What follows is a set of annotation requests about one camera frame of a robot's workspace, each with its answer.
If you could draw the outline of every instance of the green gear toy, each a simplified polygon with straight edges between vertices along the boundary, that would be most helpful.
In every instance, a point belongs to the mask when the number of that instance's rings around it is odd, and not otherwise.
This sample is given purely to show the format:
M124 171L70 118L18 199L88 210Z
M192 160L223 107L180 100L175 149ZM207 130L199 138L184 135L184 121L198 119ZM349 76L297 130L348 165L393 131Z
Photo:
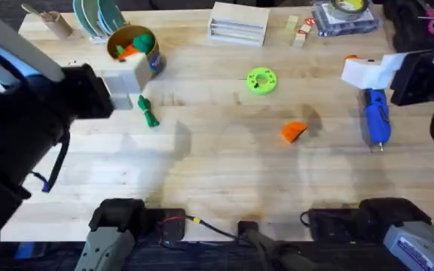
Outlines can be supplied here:
M258 67L247 75L247 87L258 95L271 93L277 85L277 76L268 68Z

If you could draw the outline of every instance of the orange block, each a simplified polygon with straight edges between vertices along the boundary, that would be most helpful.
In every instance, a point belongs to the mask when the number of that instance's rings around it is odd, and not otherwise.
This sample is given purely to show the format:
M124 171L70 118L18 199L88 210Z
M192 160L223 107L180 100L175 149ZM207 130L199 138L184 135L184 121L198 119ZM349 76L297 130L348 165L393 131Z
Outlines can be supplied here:
M307 129L306 124L299 123L299 122L292 122L286 124L280 134L288 143L292 143L306 129Z
M130 45L128 45L126 48L125 48L125 51L121 54L121 55L119 55L118 57L117 57L117 59L118 60L122 60L122 59L125 59L126 57L128 57L128 56L131 56L131 55L133 55L134 53L138 53L139 51L137 50L137 49L135 49L135 47L133 46L133 44L130 44Z

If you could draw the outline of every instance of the blue tool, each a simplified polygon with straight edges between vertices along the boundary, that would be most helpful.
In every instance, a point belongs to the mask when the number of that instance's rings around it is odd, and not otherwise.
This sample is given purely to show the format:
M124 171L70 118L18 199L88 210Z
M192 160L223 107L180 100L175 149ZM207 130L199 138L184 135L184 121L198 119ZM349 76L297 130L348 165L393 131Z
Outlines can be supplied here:
M390 110L384 90L365 90L365 113L372 145L383 145L391 137Z

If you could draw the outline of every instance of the wooden tabletop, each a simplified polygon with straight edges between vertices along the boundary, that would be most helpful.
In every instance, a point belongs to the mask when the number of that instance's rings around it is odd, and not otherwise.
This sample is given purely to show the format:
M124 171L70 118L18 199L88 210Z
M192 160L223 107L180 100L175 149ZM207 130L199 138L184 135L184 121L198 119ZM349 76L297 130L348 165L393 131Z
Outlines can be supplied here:
M344 57L391 53L384 30L320 38L314 29L303 49L290 47L289 15L299 23L310 8L272 8L263 47L207 37L210 11L124 12L156 35L167 67L145 89L161 125L150 129L139 110L109 120L77 121L56 186L28 177L32 198L2 231L2 240L81 241L102 200L144 199L150 207L182 207L229 232L240 219L260 222L273 238L309 239L299 215L311 206L357 203L374 196L403 196L434 221L434 104L390 106L393 134L383 153L363 138L359 90L340 80ZM63 15L79 29L73 14ZM39 18L27 15L20 34L60 65L111 61L105 45L89 44L78 30L59 41ZM272 69L278 86L257 96L246 74ZM282 127L309 128L290 145ZM59 148L36 167L49 175ZM223 240L190 223L186 240Z

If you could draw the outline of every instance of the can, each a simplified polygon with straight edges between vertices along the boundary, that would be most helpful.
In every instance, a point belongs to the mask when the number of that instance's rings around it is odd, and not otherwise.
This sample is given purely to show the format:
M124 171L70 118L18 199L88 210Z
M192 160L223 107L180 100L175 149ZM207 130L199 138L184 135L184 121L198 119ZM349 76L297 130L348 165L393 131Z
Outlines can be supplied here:
M150 71L152 76L158 75L164 69L164 60L160 54L160 48L158 47L157 38L154 33L144 26L124 26L115 31L106 43L106 50L108 54L117 59L118 53L116 50L117 45L125 48L133 43L133 39L141 34L150 34L154 38L154 46L147 54L148 64L150 65Z

